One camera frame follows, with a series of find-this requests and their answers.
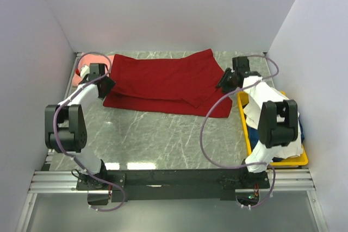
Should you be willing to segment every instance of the red towel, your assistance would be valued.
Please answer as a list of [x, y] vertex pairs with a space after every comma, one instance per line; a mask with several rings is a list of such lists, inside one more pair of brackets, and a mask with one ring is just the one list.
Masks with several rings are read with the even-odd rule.
[[[110, 74], [116, 85], [103, 105], [205, 116], [223, 96], [215, 88], [222, 74], [211, 49], [181, 59], [137, 60], [116, 54]], [[226, 118], [231, 107], [226, 98], [211, 117]]]

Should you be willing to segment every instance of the yellow tray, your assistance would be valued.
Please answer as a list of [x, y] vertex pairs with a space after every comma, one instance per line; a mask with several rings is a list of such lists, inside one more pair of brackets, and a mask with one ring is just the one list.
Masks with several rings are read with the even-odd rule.
[[[251, 146], [248, 136], [248, 130], [246, 128], [246, 122], [245, 122], [245, 116], [243, 112], [243, 106], [249, 103], [249, 95], [246, 92], [238, 92], [237, 93], [238, 98], [238, 107], [240, 112], [240, 118], [241, 118], [241, 125], [243, 127], [244, 131], [244, 138], [246, 143], [246, 149], [248, 156], [251, 154]], [[303, 153], [295, 158], [287, 158], [282, 160], [281, 162], [272, 162], [271, 164], [273, 166], [303, 166], [308, 164], [308, 158], [305, 151], [305, 148], [302, 145]]]

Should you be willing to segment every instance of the white wall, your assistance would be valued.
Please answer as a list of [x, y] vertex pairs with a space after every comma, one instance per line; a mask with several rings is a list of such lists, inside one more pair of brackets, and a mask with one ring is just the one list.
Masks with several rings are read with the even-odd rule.
[[267, 51], [294, 0], [48, 0], [74, 51]]
[[347, 231], [348, 0], [296, 0], [269, 55], [276, 87], [299, 104], [306, 150], [330, 231]]
[[0, 0], [0, 224], [14, 231], [42, 166], [44, 109], [63, 98], [72, 51], [45, 0]]

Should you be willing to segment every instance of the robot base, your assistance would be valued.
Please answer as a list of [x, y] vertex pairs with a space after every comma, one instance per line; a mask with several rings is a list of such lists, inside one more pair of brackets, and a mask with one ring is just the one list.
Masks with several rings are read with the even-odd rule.
[[[107, 171], [107, 180], [124, 188], [127, 201], [199, 198], [236, 200], [236, 189], [253, 189], [257, 183], [260, 189], [270, 187], [266, 172], [249, 173], [246, 167], [240, 170]], [[93, 185], [84, 182], [78, 182], [76, 189], [83, 191], [96, 190]], [[106, 205], [108, 201], [108, 194], [88, 194], [90, 205]], [[111, 201], [122, 201], [121, 191], [113, 188]]]

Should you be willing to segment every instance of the marble surface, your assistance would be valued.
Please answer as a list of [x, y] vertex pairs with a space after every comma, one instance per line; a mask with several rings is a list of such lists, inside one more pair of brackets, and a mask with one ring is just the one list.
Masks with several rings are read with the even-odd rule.
[[[118, 52], [137, 59], [182, 58], [194, 52]], [[238, 55], [262, 53], [214, 52], [223, 70], [232, 66]], [[252, 71], [269, 76], [263, 58], [251, 58]], [[273, 87], [272, 80], [267, 83]], [[237, 106], [233, 100], [229, 118], [210, 118], [204, 129], [203, 142], [213, 160], [226, 165], [238, 165], [246, 158], [246, 145]], [[103, 107], [94, 101], [84, 111], [88, 132], [88, 147], [104, 160], [110, 170], [117, 169], [186, 169], [214, 168], [200, 150], [199, 133], [203, 117], [141, 112]], [[69, 171], [73, 161], [55, 154], [50, 171]]]

